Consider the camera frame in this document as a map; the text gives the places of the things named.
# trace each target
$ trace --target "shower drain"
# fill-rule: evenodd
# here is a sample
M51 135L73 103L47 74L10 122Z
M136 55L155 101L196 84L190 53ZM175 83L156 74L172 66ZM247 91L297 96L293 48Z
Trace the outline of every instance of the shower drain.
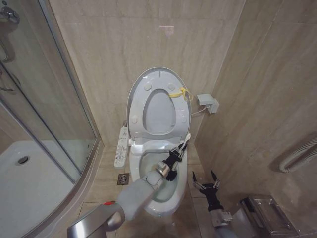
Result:
M30 160L29 156L23 156L22 158L18 159L17 165L23 165Z

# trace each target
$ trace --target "water supply hose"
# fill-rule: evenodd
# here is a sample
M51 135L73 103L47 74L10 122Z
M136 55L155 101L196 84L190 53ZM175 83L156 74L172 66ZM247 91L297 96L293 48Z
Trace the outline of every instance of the water supply hose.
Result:
M304 164L307 164L310 160L312 160L314 157L317 156L317 148L315 148L313 151L311 151L309 154L305 155L304 157L300 158L297 162L292 164L291 166L287 165L292 162L294 159L296 159L298 156L301 156L306 151L311 149L313 146L317 145L317 137L310 140L309 142L305 143L304 145L300 146L298 149L293 151L291 154L289 154L280 164L279 169L284 172L293 172L303 166Z

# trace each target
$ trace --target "yellow zip tie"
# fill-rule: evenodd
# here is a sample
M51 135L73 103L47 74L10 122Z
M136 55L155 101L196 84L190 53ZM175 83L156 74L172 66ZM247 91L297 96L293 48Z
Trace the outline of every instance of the yellow zip tie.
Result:
M173 93L173 94L170 94L169 96L171 98L178 98L183 95L184 100L186 102L193 100L193 95L186 88L180 88L180 91L181 91L180 93Z

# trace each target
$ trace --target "floor drain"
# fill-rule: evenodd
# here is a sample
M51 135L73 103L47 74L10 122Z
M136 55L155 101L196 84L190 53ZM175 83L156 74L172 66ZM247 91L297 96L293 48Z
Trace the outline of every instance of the floor drain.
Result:
M20 159L18 160L18 164L23 165L23 164L25 164L26 162L28 162L29 159L30 159L30 157L28 157L28 156L23 156L22 158L20 158Z
M128 185L129 184L129 173L119 174L117 185Z

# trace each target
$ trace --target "toilet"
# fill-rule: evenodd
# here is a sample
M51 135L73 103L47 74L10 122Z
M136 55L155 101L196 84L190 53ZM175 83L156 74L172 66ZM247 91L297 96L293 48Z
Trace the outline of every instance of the toilet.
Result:
M186 86L172 70L155 67L143 72L131 88L127 103L130 136L130 174L135 181L186 137L190 126L191 104L180 93ZM177 165L174 181L164 180L145 210L153 216L168 216L179 207L187 183L187 151Z

